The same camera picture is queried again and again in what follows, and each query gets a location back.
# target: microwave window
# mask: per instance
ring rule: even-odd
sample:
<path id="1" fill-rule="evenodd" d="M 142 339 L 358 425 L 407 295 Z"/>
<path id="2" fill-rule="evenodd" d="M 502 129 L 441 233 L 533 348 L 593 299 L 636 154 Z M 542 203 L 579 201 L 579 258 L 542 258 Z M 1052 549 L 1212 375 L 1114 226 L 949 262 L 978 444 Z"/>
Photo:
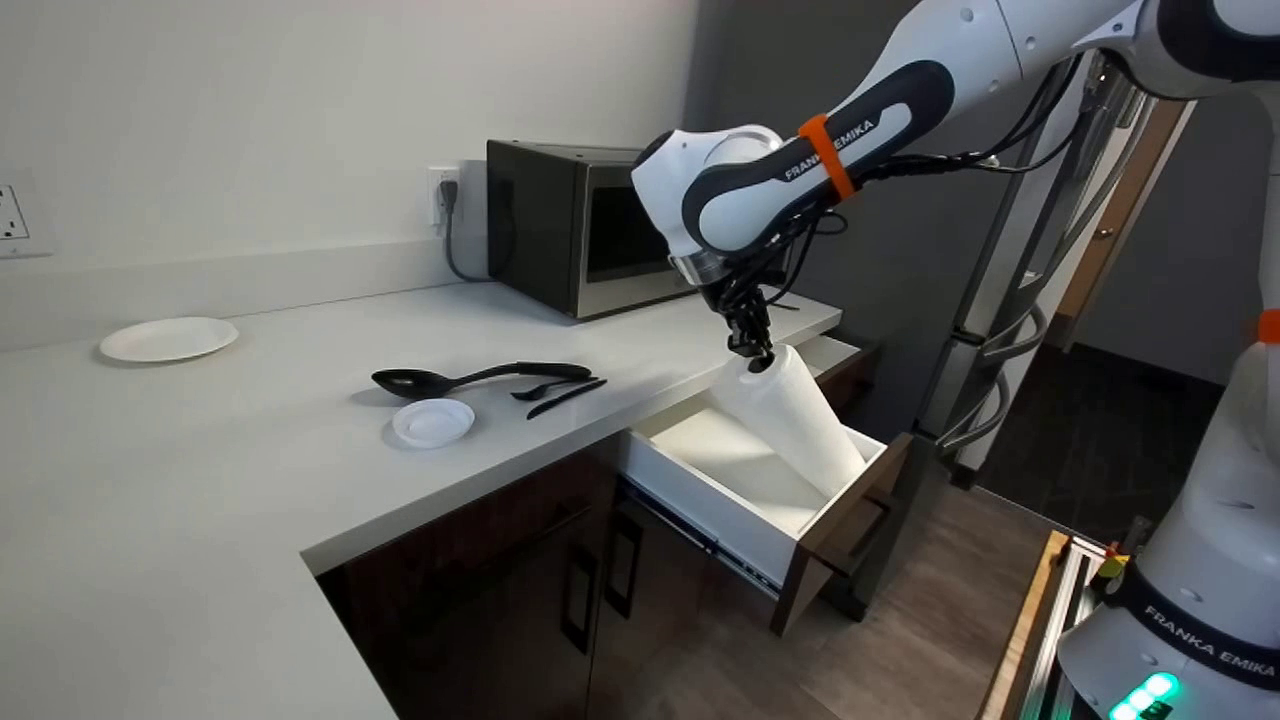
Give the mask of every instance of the microwave window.
<path id="1" fill-rule="evenodd" d="M 632 189 L 593 191 L 587 280 L 617 280 L 667 267 L 667 243 L 647 226 Z"/>

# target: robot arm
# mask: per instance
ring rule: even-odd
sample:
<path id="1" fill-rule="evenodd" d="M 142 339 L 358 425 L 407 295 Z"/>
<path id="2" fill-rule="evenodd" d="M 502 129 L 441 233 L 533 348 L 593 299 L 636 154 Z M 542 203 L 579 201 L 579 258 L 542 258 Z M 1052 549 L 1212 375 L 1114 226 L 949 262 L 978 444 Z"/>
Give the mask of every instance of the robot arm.
<path id="1" fill-rule="evenodd" d="M 905 148 L 972 105 L 1113 49 L 1149 89 L 1205 95 L 1220 79 L 1280 79 L 1272 0 L 920 0 L 862 84 L 793 140 L 771 129 L 667 132 L 632 181 L 672 263 L 729 320 L 729 348 L 768 370 L 758 280 L 797 230 L 908 173 Z"/>

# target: white countertop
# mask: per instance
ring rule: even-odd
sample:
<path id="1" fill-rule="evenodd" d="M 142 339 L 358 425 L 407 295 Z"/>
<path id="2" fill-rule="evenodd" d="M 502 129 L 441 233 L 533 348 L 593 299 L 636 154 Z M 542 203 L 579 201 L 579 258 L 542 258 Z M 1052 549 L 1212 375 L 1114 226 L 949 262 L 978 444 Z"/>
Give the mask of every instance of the white countertop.
<path id="1" fill-rule="evenodd" d="M 841 311 L 786 295 L 779 346 Z M 533 470 L 696 396 L 729 359 L 696 295 L 569 325 L 502 288 L 434 288 L 240 320 L 220 356 L 110 370 L 95 339 L 0 351 L 0 717 L 390 717 L 319 584 Z M 401 453 L 366 373 L 579 359 L 606 375 L 540 421 Z"/>

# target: open drawer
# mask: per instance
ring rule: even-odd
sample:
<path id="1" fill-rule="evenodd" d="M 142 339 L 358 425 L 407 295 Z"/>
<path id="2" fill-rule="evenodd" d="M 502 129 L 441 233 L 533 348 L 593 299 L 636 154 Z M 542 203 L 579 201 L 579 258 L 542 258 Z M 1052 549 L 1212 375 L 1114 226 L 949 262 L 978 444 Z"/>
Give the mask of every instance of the open drawer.
<path id="1" fill-rule="evenodd" d="M 706 542 L 729 570 L 776 597 L 771 631 L 786 631 L 831 574 L 857 574 L 862 542 L 892 513 L 908 437 L 889 449 L 860 432 L 852 440 L 868 470 L 824 498 L 758 437 L 696 396 L 636 425 L 617 464 L 675 526 Z"/>

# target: drawer handle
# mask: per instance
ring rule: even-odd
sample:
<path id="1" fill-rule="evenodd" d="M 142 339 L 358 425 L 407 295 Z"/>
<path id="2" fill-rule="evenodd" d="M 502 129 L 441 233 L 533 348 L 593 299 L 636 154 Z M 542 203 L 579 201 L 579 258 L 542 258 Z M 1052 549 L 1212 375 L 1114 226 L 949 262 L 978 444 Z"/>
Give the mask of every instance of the drawer handle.
<path id="1" fill-rule="evenodd" d="M 585 543 L 571 543 L 565 562 L 565 588 L 560 588 L 560 631 L 585 657 L 593 657 L 593 621 L 596 621 L 596 558 Z"/>
<path id="2" fill-rule="evenodd" d="M 806 549 L 810 562 L 820 562 L 826 574 L 837 574 L 837 576 L 842 576 L 842 579 L 857 576 L 857 570 L 860 570 L 860 549 L 868 549 L 873 536 L 881 536 L 881 530 L 884 530 L 889 517 L 894 513 L 892 498 L 884 498 L 884 491 L 868 491 L 862 503 L 875 507 L 875 520 L 873 520 L 873 530 L 862 534 L 862 542 L 860 542 L 847 558 L 826 558 L 826 554 Z"/>
<path id="3" fill-rule="evenodd" d="M 629 554 L 623 588 L 617 588 L 620 549 Z M 632 617 L 632 609 L 636 609 L 639 549 L 643 549 L 643 530 L 632 517 L 612 517 L 606 562 L 604 562 L 604 601 L 620 617 Z"/>

